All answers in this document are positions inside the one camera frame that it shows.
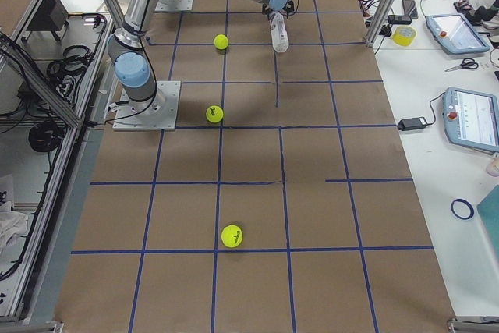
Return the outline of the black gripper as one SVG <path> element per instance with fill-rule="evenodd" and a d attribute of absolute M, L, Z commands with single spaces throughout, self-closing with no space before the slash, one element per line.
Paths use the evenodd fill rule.
<path fill-rule="evenodd" d="M 268 5 L 262 5 L 261 13 L 263 15 L 265 15 L 266 17 L 273 17 L 273 16 L 275 16 L 278 13 L 281 14 L 281 15 L 283 15 L 284 17 L 287 17 L 285 15 L 285 12 L 283 11 L 283 9 L 278 10 L 278 11 L 277 10 L 273 10 Z"/>

